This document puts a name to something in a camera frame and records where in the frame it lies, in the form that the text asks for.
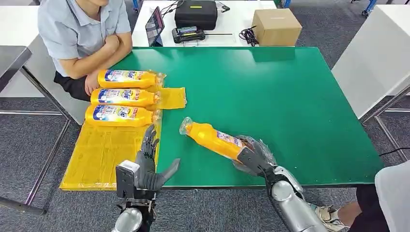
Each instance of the sneaker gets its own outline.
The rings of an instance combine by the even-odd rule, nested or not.
[[[331,213],[334,212],[334,210],[331,209],[332,206],[317,206],[314,204],[309,205],[328,231],[338,232],[344,228],[350,228],[349,226],[343,225],[338,218],[332,218]]]

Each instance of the gray carpet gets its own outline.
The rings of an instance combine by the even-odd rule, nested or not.
[[[294,0],[291,9],[301,22],[298,46],[317,46],[332,67],[364,22],[360,12],[367,1],[350,4],[349,0]],[[130,22],[136,21],[131,2],[127,1]],[[401,105],[409,105],[405,99]],[[49,110],[44,99],[0,99],[1,109]],[[383,116],[393,136],[402,145],[410,143],[408,116]],[[0,196],[23,201],[35,180],[45,156],[63,125],[59,116],[0,115]],[[32,216],[0,207],[0,231],[11,232],[101,232],[109,231],[119,211],[112,191],[61,191],[64,175],[79,126],[71,124],[48,172],[34,206],[46,206],[48,214]],[[374,120],[365,130],[378,152],[392,150]],[[386,165],[400,162],[397,154],[383,157]],[[313,188],[306,198],[319,205],[335,207],[355,200],[353,188]],[[283,223],[270,205],[264,189],[163,190],[158,195],[157,232],[284,232]]]

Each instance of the cardboard box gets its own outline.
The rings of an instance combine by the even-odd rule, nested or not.
[[[255,10],[252,26],[259,46],[294,46],[302,29],[290,9]]]

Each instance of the orange bottle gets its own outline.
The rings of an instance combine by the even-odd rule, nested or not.
[[[100,70],[98,83],[103,88],[147,88],[163,86],[162,73],[128,70]]]
[[[91,94],[91,104],[125,106],[147,106],[160,101],[159,92],[150,93],[143,89],[99,88]]]
[[[197,144],[231,160],[237,160],[245,146],[239,139],[214,129],[210,124],[193,122],[190,117],[182,121],[179,133],[188,135]]]
[[[160,119],[160,110],[152,112],[140,107],[99,104],[86,110],[86,122],[94,126],[141,127]]]

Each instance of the yellow plastic sheet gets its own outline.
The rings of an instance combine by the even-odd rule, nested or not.
[[[60,189],[116,190],[115,166],[124,160],[135,161],[147,127],[97,127],[85,122]],[[161,124],[156,130],[160,137]]]
[[[148,110],[185,108],[185,88],[160,88],[158,91],[161,93],[161,101],[157,105],[147,107]]]

